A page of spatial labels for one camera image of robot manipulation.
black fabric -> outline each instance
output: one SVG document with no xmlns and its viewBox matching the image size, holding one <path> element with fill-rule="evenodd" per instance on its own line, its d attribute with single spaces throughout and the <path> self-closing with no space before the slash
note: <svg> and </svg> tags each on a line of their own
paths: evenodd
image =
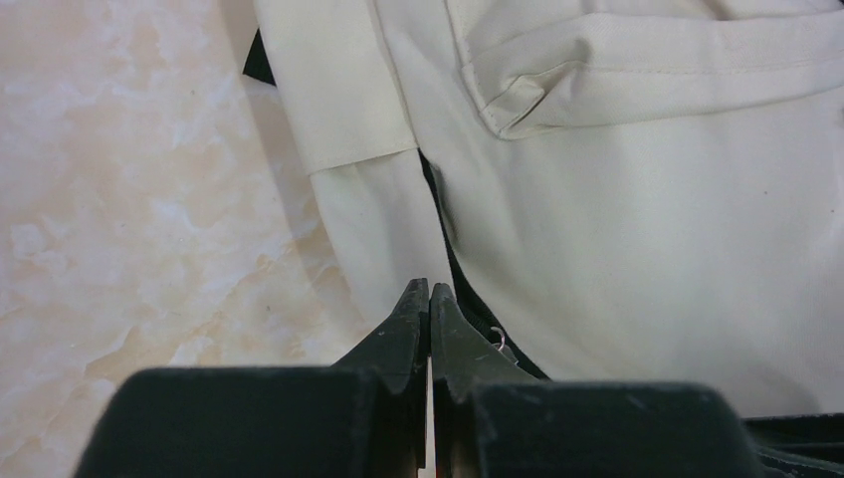
<svg viewBox="0 0 844 478">
<path fill-rule="evenodd" d="M 243 74 L 259 82 L 276 85 L 273 70 L 270 68 L 270 61 L 267 59 L 267 52 L 264 50 L 261 30 L 255 32 L 255 40 L 252 41 L 252 47 L 246 57 L 246 64 L 243 66 Z"/>
<path fill-rule="evenodd" d="M 454 293 L 455 296 L 457 296 L 457 304 L 460 307 L 460 312 L 462 312 L 466 320 L 491 343 L 496 343 L 501 339 L 498 333 L 492 330 L 492 327 L 498 327 L 504 331 L 505 337 L 507 338 L 507 345 L 510 346 L 513 350 L 513 354 L 519 360 L 519 366 L 524 371 L 537 378 L 548 379 L 548 375 L 535 363 L 533 363 L 533 360 L 528 358 L 528 356 L 519 349 L 516 343 L 513 342 L 513 339 L 507 334 L 507 331 L 502 326 L 501 322 L 499 322 L 498 318 L 495 314 L 493 314 L 490 308 L 487 307 L 487 304 L 484 303 L 481 297 L 478 296 L 478 293 L 472 289 L 472 286 L 469 284 L 466 276 L 463 275 L 463 270 L 457 262 L 454 250 L 451 247 L 451 242 L 449 242 L 448 234 L 446 233 L 442 208 L 440 205 L 440 196 L 437 192 L 437 182 L 434 177 L 433 167 L 421 150 L 419 151 L 419 157 L 422 161 L 422 172 L 425 175 L 425 180 L 428 182 L 428 187 L 431 189 L 434 204 L 436 205 L 437 213 L 440 216 L 440 227 L 443 232 L 443 239 L 446 243 L 449 266 L 451 267 L 451 275 L 454 280 Z"/>
</svg>

seam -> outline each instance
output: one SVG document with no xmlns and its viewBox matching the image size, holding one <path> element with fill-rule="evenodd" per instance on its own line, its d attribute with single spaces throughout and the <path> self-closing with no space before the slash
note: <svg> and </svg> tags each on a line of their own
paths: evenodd
<svg viewBox="0 0 844 478">
<path fill-rule="evenodd" d="M 475 91 L 477 92 L 477 94 L 476 94 L 476 95 L 473 95 L 473 97 L 478 97 L 478 100 L 481 100 L 481 105 L 484 105 L 484 107 L 483 107 L 482 109 L 480 109 L 481 114 L 482 114 L 482 115 L 484 115 L 484 116 L 485 116 L 485 117 L 489 120 L 489 122 L 491 122 L 491 123 L 493 124 L 493 126 L 495 127 L 495 128 L 494 128 L 494 130 L 495 130 L 496 134 L 501 134 L 501 132 L 502 132 L 504 129 L 503 129 L 503 128 L 501 128 L 501 127 L 499 126 L 499 122 L 498 122 L 498 120 L 497 120 L 497 119 L 496 119 L 496 117 L 492 114 L 492 112 L 489 112 L 489 111 L 488 111 L 488 108 L 489 108 L 490 104 L 491 104 L 491 103 L 492 103 L 495 99 L 500 98 L 501 96 L 503 96 L 504 94 L 506 94 L 506 93 L 507 93 L 507 91 L 509 91 L 509 90 L 510 90 L 510 88 L 513 86 L 513 83 L 515 83 L 515 82 L 516 82 L 516 81 L 517 81 L 520 77 L 519 77 L 519 78 L 516 78 L 516 79 L 513 81 L 513 83 L 511 83 L 511 84 L 510 84 L 510 86 L 509 86 L 509 87 L 507 87 L 507 88 L 506 88 L 503 92 L 501 92 L 500 94 L 498 94 L 498 95 L 497 95 L 494 99 L 492 99 L 491 101 L 487 102 L 487 101 L 484 99 L 484 91 L 483 91 L 483 89 L 481 88 L 481 82 L 479 82 L 479 81 L 478 81 L 478 72 L 475 70 L 475 64 L 469 64 L 469 65 L 467 65 L 467 66 L 469 67 L 469 73 L 470 73 L 470 75 L 472 76 L 472 84 L 473 84 L 473 86 L 475 87 Z"/>
<path fill-rule="evenodd" d="M 357 162 L 363 162 L 375 157 L 384 156 L 387 154 L 392 154 L 394 152 L 401 152 L 407 149 L 413 149 L 416 147 L 416 140 L 411 137 L 410 139 L 402 139 L 398 142 L 390 143 L 383 147 L 374 147 L 373 149 L 365 149 L 365 150 L 358 150 L 353 151 L 351 153 L 347 153 L 341 156 L 331 156 L 326 159 L 317 159 L 314 161 L 303 161 L 306 165 L 308 164 L 320 164 L 320 166 L 311 169 L 306 167 L 306 171 L 308 174 L 314 174 L 315 172 L 325 171 L 327 169 L 334 169 L 335 167 L 347 166 L 349 164 L 355 164 Z M 363 159 L 357 159 L 353 161 L 347 161 L 350 157 L 355 156 L 364 156 Z"/>
<path fill-rule="evenodd" d="M 823 15 L 823 16 L 838 15 L 838 16 L 842 16 L 842 18 L 844 18 L 844 11 L 820 12 L 817 9 L 816 6 L 814 7 L 814 9 L 816 11 L 809 14 L 809 15 L 798 15 L 798 16 L 795 16 L 795 17 L 780 17 L 778 19 L 781 19 L 781 20 L 786 20 L 786 19 L 796 20 L 797 18 L 803 18 L 803 17 L 807 17 L 807 16 L 817 16 L 817 15 Z M 555 26 L 558 26 L 559 24 L 579 23 L 581 21 L 584 21 L 585 19 L 592 19 L 592 18 L 597 18 L 597 19 L 602 19 L 602 18 L 634 19 L 634 18 L 636 18 L 636 16 L 635 15 L 631 16 L 631 15 L 624 15 L 624 14 L 616 14 L 616 13 L 612 13 L 612 12 L 590 12 L 590 13 L 585 13 L 583 15 L 580 15 L 580 16 L 577 16 L 577 17 L 574 17 L 574 18 L 560 19 L 560 20 L 552 21 L 552 22 L 549 22 L 547 24 L 543 24 L 543 25 L 540 25 L 540 26 L 529 27 L 525 31 L 519 32 L 512 37 L 501 40 L 498 43 L 496 43 L 495 45 L 484 49 L 479 55 L 484 55 L 488 52 L 500 49 L 501 47 L 504 47 L 505 45 L 511 44 L 513 41 L 515 41 L 517 39 L 529 37 L 529 36 L 535 34 L 538 31 L 544 31 L 546 29 L 550 29 L 550 28 L 553 28 Z M 681 18 L 667 18 L 666 20 L 669 20 L 669 21 L 671 21 L 671 20 L 693 20 L 693 21 L 698 21 L 698 22 L 702 22 L 702 23 L 740 23 L 740 22 L 749 22 L 749 21 L 752 21 L 753 19 L 736 19 L 736 20 L 718 21 L 718 20 L 696 20 L 696 19 L 689 19 L 689 18 L 682 18 L 681 17 Z M 461 24 L 463 32 L 465 32 L 466 26 L 463 23 L 462 17 L 459 18 L 458 21 Z M 636 30 L 636 29 L 633 29 L 633 28 L 630 28 L 630 27 L 626 27 L 626 26 L 623 26 L 623 27 L 620 27 L 620 28 L 622 30 L 627 30 L 627 31 L 633 30 L 634 32 L 639 32 L 639 30 Z M 461 44 L 464 44 L 465 45 L 464 48 L 466 49 L 466 51 L 468 53 L 470 53 L 470 59 L 467 60 L 467 63 L 468 63 L 468 62 L 471 62 L 471 61 L 474 60 L 474 55 L 471 55 L 471 47 L 469 46 L 469 43 L 468 43 L 468 40 L 467 40 L 466 37 L 467 37 L 467 35 L 461 35 L 459 38 L 456 38 L 456 40 L 458 40 Z"/>
<path fill-rule="evenodd" d="M 801 67 L 811 66 L 811 65 L 821 65 L 824 63 L 834 62 L 841 57 L 844 57 L 844 49 L 835 52 L 834 55 L 828 56 L 827 58 L 815 58 L 811 60 L 803 60 L 800 62 L 793 62 L 788 64 L 780 64 L 780 65 L 773 65 L 773 66 L 766 66 L 766 67 L 756 67 L 756 68 L 744 68 L 744 69 L 732 69 L 732 70 L 693 70 L 693 71 L 676 71 L 676 70 L 632 70 L 632 69 L 624 69 L 624 68 L 612 68 L 612 67 L 595 67 L 588 65 L 584 62 L 579 60 L 571 60 L 567 62 L 563 62 L 559 65 L 556 65 L 548 70 L 545 70 L 541 73 L 536 74 L 522 74 L 516 76 L 510 84 L 505 87 L 500 93 L 495 95 L 492 99 L 486 100 L 483 98 L 483 91 L 481 89 L 480 82 L 478 81 L 477 72 L 474 68 L 474 65 L 471 65 L 470 71 L 472 73 L 473 81 L 475 88 L 477 88 L 479 96 L 482 99 L 483 107 L 480 108 L 481 112 L 490 118 L 491 122 L 496 127 L 496 132 L 501 134 L 505 128 L 512 127 L 516 122 L 524 117 L 524 113 L 522 112 L 519 115 L 516 115 L 516 118 L 510 121 L 504 127 L 501 127 L 495 115 L 490 111 L 490 106 L 500 99 L 501 97 L 505 96 L 507 93 L 510 92 L 513 85 L 521 79 L 524 78 L 535 78 L 535 77 L 542 77 L 548 74 L 554 73 L 555 71 L 561 70 L 566 66 L 576 65 L 579 70 L 586 71 L 586 72 L 598 72 L 598 73 L 608 73 L 608 74 L 619 74 L 619 75 L 663 75 L 663 76 L 674 76 L 674 77 L 682 77 L 682 76 L 692 76 L 692 75 L 707 75 L 707 76 L 737 76 L 743 74 L 752 74 L 752 73 L 764 73 L 764 72 L 779 72 L 785 70 L 792 70 L 798 69 Z M 533 106 L 535 106 L 535 101 L 542 98 L 542 95 L 536 95 L 530 99 L 529 105 L 525 108 L 525 110 L 530 110 Z"/>
<path fill-rule="evenodd" d="M 411 135 L 411 142 L 413 142 L 414 147 L 418 146 L 419 141 L 416 140 L 416 131 L 413 130 L 413 121 L 410 118 L 410 112 L 408 111 L 407 107 L 407 97 L 404 94 L 404 88 L 401 85 L 401 79 L 398 75 L 398 69 L 396 68 L 395 61 L 393 60 L 393 51 L 390 48 L 390 45 L 387 43 L 386 33 L 384 31 L 384 23 L 381 21 L 381 12 L 378 10 L 378 5 L 376 2 L 370 3 L 372 7 L 372 12 L 375 16 L 375 21 L 377 22 L 378 31 L 376 32 L 377 43 L 379 46 L 383 46 L 386 54 L 387 54 L 387 70 L 390 74 L 390 79 L 392 80 L 393 86 L 396 90 L 396 95 L 398 97 L 398 102 L 401 105 L 401 112 L 404 117 L 404 121 L 407 123 L 407 128 L 410 130 Z"/>
<path fill-rule="evenodd" d="M 460 51 L 461 49 L 466 52 L 466 58 L 461 58 L 460 60 L 461 62 L 467 64 L 472 63 L 472 59 L 475 57 L 475 55 L 472 54 L 472 47 L 469 45 L 469 42 L 466 41 L 466 36 L 468 34 L 466 29 L 466 22 L 464 20 L 465 15 L 463 14 L 463 10 L 460 7 L 460 3 L 455 2 L 453 0 L 443 0 L 443 3 L 446 6 L 446 12 L 448 12 L 449 17 L 452 19 L 453 22 L 456 19 L 457 25 L 460 27 L 460 32 L 453 32 L 453 36 L 456 40 L 456 43 L 458 44 L 458 54 L 461 56 L 464 55 L 464 52 Z"/>
</svg>

white fabric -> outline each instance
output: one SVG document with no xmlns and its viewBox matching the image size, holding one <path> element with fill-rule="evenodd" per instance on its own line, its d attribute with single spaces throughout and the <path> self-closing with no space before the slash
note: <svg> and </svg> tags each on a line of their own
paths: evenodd
<svg viewBox="0 0 844 478">
<path fill-rule="evenodd" d="M 416 147 L 371 0 L 256 0 L 307 173 Z"/>
<path fill-rule="evenodd" d="M 319 214 L 363 315 L 392 311 L 408 281 L 451 284 L 445 242 L 416 149 L 311 175 Z"/>
<path fill-rule="evenodd" d="M 513 31 L 498 19 L 519 18 L 524 2 L 447 3 L 467 88 L 502 138 L 723 112 L 844 83 L 841 10 L 718 22 L 533 1 L 542 16 Z"/>
<path fill-rule="evenodd" d="M 559 379 L 844 410 L 841 6 L 447 3 L 376 6 L 458 260 L 520 347 Z"/>
</svg>

jacket pocket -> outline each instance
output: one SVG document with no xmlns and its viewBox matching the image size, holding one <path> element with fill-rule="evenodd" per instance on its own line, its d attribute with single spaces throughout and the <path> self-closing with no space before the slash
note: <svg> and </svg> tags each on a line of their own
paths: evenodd
<svg viewBox="0 0 844 478">
<path fill-rule="evenodd" d="M 520 19 L 505 26 L 489 9 L 473 16 L 473 3 L 448 0 L 462 75 L 502 139 L 720 113 L 844 86 L 844 10 L 729 21 L 586 13 L 514 32 Z M 540 18 L 545 3 L 558 2 L 516 11 Z"/>
</svg>

marble surface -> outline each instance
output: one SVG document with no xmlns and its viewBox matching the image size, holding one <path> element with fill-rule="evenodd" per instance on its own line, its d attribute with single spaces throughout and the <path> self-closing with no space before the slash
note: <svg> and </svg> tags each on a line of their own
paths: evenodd
<svg viewBox="0 0 844 478">
<path fill-rule="evenodd" d="M 352 306 L 250 2 L 0 0 L 0 476 L 168 364 L 328 363 Z"/>
</svg>

